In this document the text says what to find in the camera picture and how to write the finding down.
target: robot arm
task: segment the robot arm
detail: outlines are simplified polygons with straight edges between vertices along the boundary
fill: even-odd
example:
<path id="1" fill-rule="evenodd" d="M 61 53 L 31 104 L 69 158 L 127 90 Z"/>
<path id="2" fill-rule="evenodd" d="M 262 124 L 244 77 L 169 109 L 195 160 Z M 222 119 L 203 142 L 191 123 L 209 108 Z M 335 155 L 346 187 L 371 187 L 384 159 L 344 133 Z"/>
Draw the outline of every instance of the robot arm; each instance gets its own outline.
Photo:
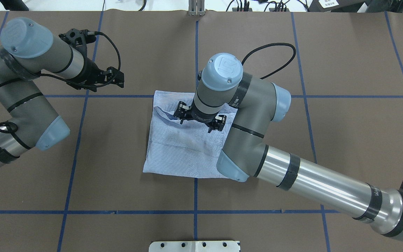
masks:
<path id="1" fill-rule="evenodd" d="M 95 32 L 75 29 L 59 38 L 25 17 L 7 23 L 1 33 L 0 102 L 12 118 L 0 123 L 0 167 L 32 147 L 47 150 L 69 135 L 66 123 L 32 81 L 41 70 L 76 89 L 96 91 L 95 83 L 123 88 L 123 73 L 113 67 L 102 71 L 86 57 L 86 43 L 95 40 Z"/>
<path id="2" fill-rule="evenodd" d="M 180 102 L 174 115 L 210 126 L 223 103 L 238 108 L 217 161 L 221 174 L 239 182 L 249 176 L 263 179 L 403 241 L 403 184 L 399 190 L 380 190 L 264 144 L 270 121 L 281 121 L 290 107 L 288 91 L 243 72 L 227 53 L 214 55 L 200 77 L 192 105 Z"/>

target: folded cloth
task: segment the folded cloth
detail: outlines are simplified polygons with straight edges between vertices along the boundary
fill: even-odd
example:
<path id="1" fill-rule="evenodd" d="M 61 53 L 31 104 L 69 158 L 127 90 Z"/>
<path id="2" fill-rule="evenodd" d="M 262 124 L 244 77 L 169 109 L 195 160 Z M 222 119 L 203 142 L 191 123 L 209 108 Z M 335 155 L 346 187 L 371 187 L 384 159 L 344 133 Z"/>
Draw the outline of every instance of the folded cloth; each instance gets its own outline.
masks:
<path id="1" fill-rule="evenodd" d="M 236 109 L 223 105 L 219 114 L 226 115 L 223 131 L 211 131 L 201 122 L 184 121 L 181 125 L 173 113 L 179 101 L 192 104 L 194 93 L 155 91 L 152 122 L 143 172 L 181 177 L 222 177 L 216 164 Z"/>

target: white bracket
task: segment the white bracket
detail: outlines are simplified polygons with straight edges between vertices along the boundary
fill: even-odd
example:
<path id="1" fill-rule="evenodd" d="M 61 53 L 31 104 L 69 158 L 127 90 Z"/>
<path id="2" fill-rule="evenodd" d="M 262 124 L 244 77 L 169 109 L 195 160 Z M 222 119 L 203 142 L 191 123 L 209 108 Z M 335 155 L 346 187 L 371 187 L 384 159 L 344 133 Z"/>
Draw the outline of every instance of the white bracket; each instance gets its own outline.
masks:
<path id="1" fill-rule="evenodd" d="M 205 0 L 189 0 L 189 16 L 204 16 Z"/>
<path id="2" fill-rule="evenodd" d="M 240 252 L 240 241 L 152 242 L 149 252 Z"/>

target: blue plastic cap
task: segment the blue plastic cap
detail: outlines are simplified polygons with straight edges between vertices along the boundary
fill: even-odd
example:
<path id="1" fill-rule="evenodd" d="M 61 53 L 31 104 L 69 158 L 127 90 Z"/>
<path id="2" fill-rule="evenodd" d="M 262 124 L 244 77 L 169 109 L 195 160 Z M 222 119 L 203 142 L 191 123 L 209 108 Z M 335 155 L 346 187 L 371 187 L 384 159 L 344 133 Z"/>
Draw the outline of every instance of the blue plastic cap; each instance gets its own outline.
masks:
<path id="1" fill-rule="evenodd" d="M 50 30 L 26 17 L 10 20 L 1 32 L 4 49 L 24 59 L 35 58 L 47 52 L 53 40 Z"/>
<path id="2" fill-rule="evenodd" d="M 217 53 L 209 59 L 201 73 L 203 84 L 214 91 L 227 91 L 239 84 L 243 67 L 234 55 Z"/>
<path id="3" fill-rule="evenodd" d="M 66 125 L 61 116 L 57 116 L 41 135 L 35 147 L 45 151 L 69 136 L 69 132 L 68 125 Z"/>
<path id="4" fill-rule="evenodd" d="M 223 176 L 239 182 L 245 182 L 250 177 L 231 161 L 223 150 L 220 151 L 220 156 L 217 160 L 217 170 Z"/>
<path id="5" fill-rule="evenodd" d="M 285 114 L 290 108 L 291 95 L 289 91 L 281 88 L 280 86 L 277 86 L 274 83 L 272 84 L 273 86 L 275 86 L 276 91 L 276 110 L 275 110 L 275 116 L 271 121 L 278 122 L 284 119 Z"/>

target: white label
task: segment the white label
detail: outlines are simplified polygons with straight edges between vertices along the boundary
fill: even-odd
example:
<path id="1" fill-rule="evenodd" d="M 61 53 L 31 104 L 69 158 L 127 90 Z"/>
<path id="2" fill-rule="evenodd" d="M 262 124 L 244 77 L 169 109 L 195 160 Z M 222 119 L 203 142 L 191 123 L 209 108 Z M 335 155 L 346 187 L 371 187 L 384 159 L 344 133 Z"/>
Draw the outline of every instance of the white label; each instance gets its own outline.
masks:
<path id="1" fill-rule="evenodd" d="M 330 8 L 339 5 L 337 0 L 318 0 L 323 8 Z"/>

